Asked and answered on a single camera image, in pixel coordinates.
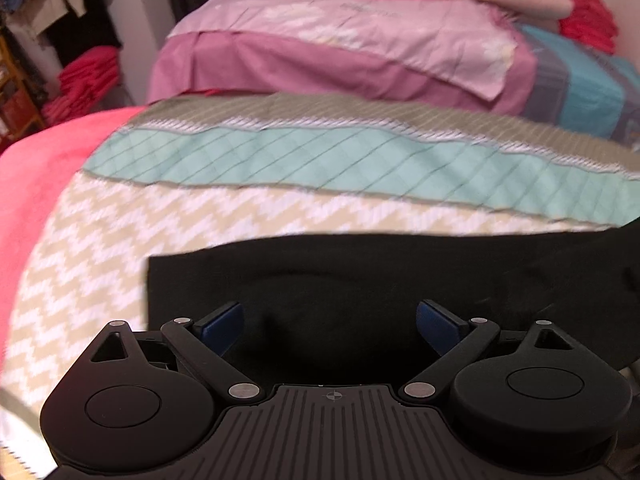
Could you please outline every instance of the teal quilted pattern band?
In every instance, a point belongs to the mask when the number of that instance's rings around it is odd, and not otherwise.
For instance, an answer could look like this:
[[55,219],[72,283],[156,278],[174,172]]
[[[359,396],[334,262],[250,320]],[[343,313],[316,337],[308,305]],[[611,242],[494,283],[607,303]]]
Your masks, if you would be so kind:
[[375,127],[215,127],[193,135],[133,129],[87,160],[98,176],[180,186],[284,185],[511,209],[623,225],[640,216],[640,181],[462,141]]

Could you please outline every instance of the wooden floor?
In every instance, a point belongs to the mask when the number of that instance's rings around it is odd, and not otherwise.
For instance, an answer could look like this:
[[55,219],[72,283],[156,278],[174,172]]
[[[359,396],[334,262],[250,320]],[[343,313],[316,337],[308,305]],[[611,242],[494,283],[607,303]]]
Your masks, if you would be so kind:
[[4,480],[36,480],[4,447],[0,447],[0,476]]

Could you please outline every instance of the metal pin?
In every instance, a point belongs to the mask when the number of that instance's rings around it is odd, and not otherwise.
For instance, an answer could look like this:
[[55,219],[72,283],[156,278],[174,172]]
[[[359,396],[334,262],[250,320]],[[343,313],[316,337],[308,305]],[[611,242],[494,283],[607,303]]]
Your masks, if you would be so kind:
[[260,388],[251,383],[234,384],[229,388],[229,395],[236,399],[251,399],[260,393]]
[[436,392],[436,388],[429,383],[409,383],[404,387],[404,392],[410,397],[425,399],[431,397]]

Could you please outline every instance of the ribbed black surface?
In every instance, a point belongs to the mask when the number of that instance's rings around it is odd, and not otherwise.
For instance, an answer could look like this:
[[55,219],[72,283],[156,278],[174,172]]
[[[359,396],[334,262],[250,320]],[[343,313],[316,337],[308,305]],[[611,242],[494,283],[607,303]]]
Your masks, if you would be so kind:
[[[60,468],[52,480],[85,475]],[[506,480],[534,478],[475,457],[431,408],[386,386],[282,386],[258,406],[231,408],[192,455],[130,480]],[[606,468],[567,479],[612,480]]]

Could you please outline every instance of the beige jacket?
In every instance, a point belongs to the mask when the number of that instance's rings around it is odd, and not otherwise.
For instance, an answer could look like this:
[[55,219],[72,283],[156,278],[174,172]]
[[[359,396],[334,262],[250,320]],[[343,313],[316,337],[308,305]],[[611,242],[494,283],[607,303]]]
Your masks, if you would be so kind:
[[38,36],[68,13],[69,7],[78,17],[86,14],[84,0],[29,0],[14,14],[14,18]]

